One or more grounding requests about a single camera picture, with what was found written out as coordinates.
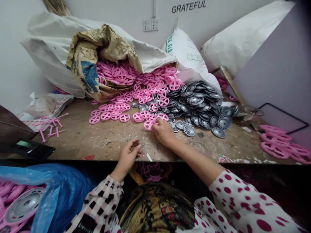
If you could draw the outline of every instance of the table surface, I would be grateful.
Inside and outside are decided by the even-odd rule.
[[[93,160],[117,161],[119,152],[128,141],[140,138],[143,154],[149,154],[152,161],[182,161],[172,151],[162,146],[152,132],[144,129],[143,123],[136,123],[132,115],[139,108],[132,108],[126,112],[131,116],[129,122],[119,120],[89,124],[91,111],[98,109],[100,104],[92,105],[92,100],[75,99],[67,106],[62,114],[69,115],[61,119],[62,129],[65,132],[47,139],[46,145],[56,148],[48,158],[51,160],[82,160],[86,156],[94,155]],[[225,163],[261,163],[261,164],[298,164],[292,159],[276,159],[260,148],[258,132],[247,132],[241,126],[233,124],[226,131],[227,137],[219,139],[211,131],[195,127],[196,135],[188,137],[183,131],[176,133],[178,138],[191,145],[197,151],[216,162],[221,157],[228,157]],[[45,138],[49,129],[44,132]],[[41,142],[38,134],[34,141]],[[8,158],[22,158],[13,154]],[[149,161],[147,156],[140,156],[138,161]]]

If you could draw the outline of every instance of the right hand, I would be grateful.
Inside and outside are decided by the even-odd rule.
[[[152,129],[154,130],[158,141],[168,148],[175,145],[179,139],[175,136],[171,126],[162,119],[157,119],[156,122],[159,125],[153,124]]]

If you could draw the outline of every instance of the white sack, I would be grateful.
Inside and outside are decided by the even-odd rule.
[[[179,28],[178,18],[175,22],[174,32],[164,43],[162,50],[175,56],[179,66],[177,69],[192,69],[199,74],[200,78],[220,91],[220,86],[214,75],[210,74],[205,62],[190,37]]]
[[[30,20],[30,36],[21,44],[51,83],[74,97],[84,98],[84,91],[65,66],[71,39],[78,32],[101,28],[103,24],[109,25],[132,46],[144,73],[177,61],[161,49],[135,40],[116,25],[72,16],[60,17],[49,12],[42,12]]]
[[[213,70],[223,65],[235,77],[293,6],[293,2],[273,2],[212,37],[201,48],[207,67]]]

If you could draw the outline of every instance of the wall socket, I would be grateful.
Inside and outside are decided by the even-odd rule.
[[[143,20],[143,31],[158,31],[159,18],[150,18]]]

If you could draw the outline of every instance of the plastic bag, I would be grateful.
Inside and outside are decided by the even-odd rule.
[[[31,233],[64,232],[81,211],[87,194],[96,187],[88,175],[56,163],[26,168],[0,166],[0,180],[10,180],[15,184],[46,184]]]
[[[192,69],[199,74],[201,79],[220,91],[220,86],[216,77],[208,72],[205,61],[197,47],[190,37],[179,28],[178,23],[179,20],[177,18],[174,25],[174,32],[164,43],[162,50],[177,58],[179,62],[179,71]]]
[[[53,113],[57,102],[48,95],[36,95],[34,92],[30,95],[32,99],[26,112],[34,117],[49,116]]]

